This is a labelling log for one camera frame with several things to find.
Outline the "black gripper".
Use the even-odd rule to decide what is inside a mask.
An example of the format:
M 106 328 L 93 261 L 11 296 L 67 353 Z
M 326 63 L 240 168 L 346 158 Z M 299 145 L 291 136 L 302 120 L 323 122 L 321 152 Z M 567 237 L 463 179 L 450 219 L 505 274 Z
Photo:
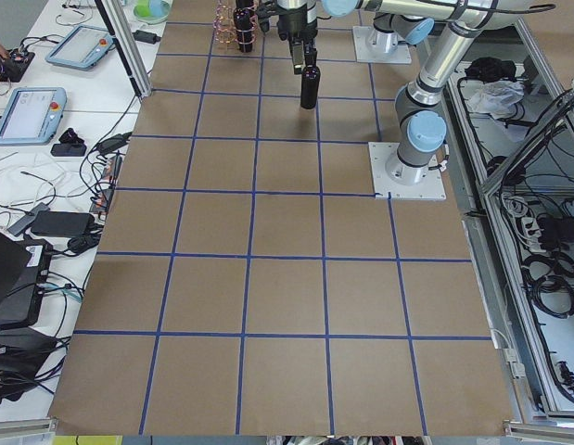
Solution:
M 289 40 L 293 71 L 305 66 L 315 66 L 317 50 L 312 41 L 317 35 L 317 8 L 315 0 L 277 0 L 278 35 L 282 41 Z

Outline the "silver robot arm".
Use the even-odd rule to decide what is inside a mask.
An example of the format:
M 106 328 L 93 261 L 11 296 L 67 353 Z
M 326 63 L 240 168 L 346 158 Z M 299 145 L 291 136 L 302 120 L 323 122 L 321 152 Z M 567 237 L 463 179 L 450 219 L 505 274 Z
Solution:
M 447 125 L 437 106 L 445 84 L 476 38 L 524 15 L 556 8 L 533 1 L 324 1 L 322 6 L 333 18 L 354 10 L 374 12 L 384 32 L 395 32 L 411 45 L 425 40 L 435 21 L 446 23 L 416 78 L 395 100 L 402 139 L 385 169 L 389 178 L 404 185 L 423 181 L 431 158 L 443 145 Z
M 409 47 L 418 45 L 434 26 L 431 18 L 377 13 L 369 26 L 354 26 L 352 40 L 358 62 L 409 64 Z M 317 18 L 294 11 L 278 20 L 280 38 L 287 41 L 294 71 L 299 75 L 319 72 L 314 39 Z

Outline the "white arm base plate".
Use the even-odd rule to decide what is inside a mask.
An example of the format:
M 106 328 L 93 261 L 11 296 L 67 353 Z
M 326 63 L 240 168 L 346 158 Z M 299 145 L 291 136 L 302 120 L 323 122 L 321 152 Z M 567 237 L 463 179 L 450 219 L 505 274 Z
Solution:
M 446 199 L 437 157 L 428 165 L 409 167 L 398 157 L 398 143 L 368 144 L 371 174 L 376 199 L 428 200 Z
M 412 57 L 408 44 L 396 32 L 381 32 L 374 27 L 352 28 L 357 62 L 410 65 Z

